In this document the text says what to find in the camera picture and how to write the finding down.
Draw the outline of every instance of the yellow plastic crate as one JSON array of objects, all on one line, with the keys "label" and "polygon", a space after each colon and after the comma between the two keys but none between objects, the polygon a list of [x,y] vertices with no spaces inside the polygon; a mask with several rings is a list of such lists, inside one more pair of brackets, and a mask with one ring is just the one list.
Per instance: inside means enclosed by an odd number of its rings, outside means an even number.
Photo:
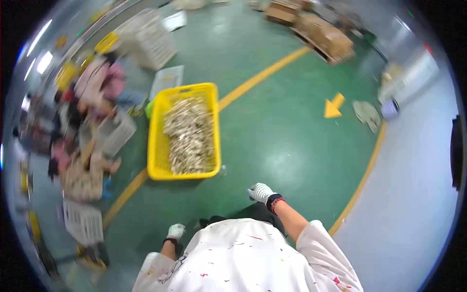
[{"label": "yellow plastic crate", "polygon": [[[201,97],[212,112],[214,155],[212,171],[203,173],[173,174],[170,171],[170,139],[163,132],[164,113],[178,100]],[[201,83],[162,90],[154,99],[148,138],[148,174],[154,180],[198,179],[215,176],[220,169],[218,90],[214,83]]]},{"label": "yellow plastic crate", "polygon": [[119,36],[111,31],[94,47],[94,51],[98,54],[105,54],[119,39]]}]

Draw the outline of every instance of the white glove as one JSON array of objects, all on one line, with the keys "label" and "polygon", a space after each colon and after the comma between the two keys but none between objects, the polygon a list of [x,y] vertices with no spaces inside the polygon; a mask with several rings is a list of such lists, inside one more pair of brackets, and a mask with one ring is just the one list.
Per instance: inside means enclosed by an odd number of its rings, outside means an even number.
[{"label": "white glove", "polygon": [[258,202],[264,204],[268,202],[268,198],[271,195],[277,194],[276,192],[273,192],[270,187],[262,183],[257,183],[256,185],[253,185],[247,191],[250,194],[250,198],[253,198]]},{"label": "white glove", "polygon": [[185,233],[185,225],[179,223],[174,224],[170,226],[167,238],[175,238],[177,240],[180,240],[180,238],[182,238],[183,233]]}]

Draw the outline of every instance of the yellow arrow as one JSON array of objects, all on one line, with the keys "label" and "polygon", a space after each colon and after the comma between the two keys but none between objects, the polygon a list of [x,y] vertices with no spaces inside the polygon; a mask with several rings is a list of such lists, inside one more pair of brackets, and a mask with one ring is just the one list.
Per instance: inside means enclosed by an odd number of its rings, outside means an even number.
[{"label": "yellow arrow", "polygon": [[337,93],[332,101],[326,100],[326,104],[324,106],[324,117],[329,119],[342,116],[339,108],[345,100],[344,96],[340,93]]}]

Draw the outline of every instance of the red beaded bracelet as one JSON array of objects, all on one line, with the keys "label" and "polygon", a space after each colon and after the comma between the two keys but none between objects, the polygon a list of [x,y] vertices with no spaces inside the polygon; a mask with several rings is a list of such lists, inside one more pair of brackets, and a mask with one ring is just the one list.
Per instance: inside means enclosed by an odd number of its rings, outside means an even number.
[{"label": "red beaded bracelet", "polygon": [[272,212],[273,214],[275,214],[275,215],[277,215],[277,214],[274,212],[274,208],[276,207],[276,204],[277,204],[277,202],[279,202],[279,201],[284,201],[284,202],[285,202],[285,199],[284,199],[284,198],[277,198],[277,199],[275,199],[274,201],[272,201],[272,203],[271,203],[271,212]]}]

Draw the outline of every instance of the pink shirt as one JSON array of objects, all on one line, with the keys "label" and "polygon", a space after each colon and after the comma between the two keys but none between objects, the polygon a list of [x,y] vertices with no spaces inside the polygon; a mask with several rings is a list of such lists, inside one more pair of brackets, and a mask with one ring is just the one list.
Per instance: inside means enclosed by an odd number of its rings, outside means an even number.
[{"label": "pink shirt", "polygon": [[125,73],[123,67],[115,62],[107,71],[107,84],[104,86],[104,97],[114,100],[125,88]]},{"label": "pink shirt", "polygon": [[94,59],[75,85],[76,97],[95,107],[99,107],[102,101],[104,93],[100,88],[109,70],[109,64],[104,61],[104,58]]}]

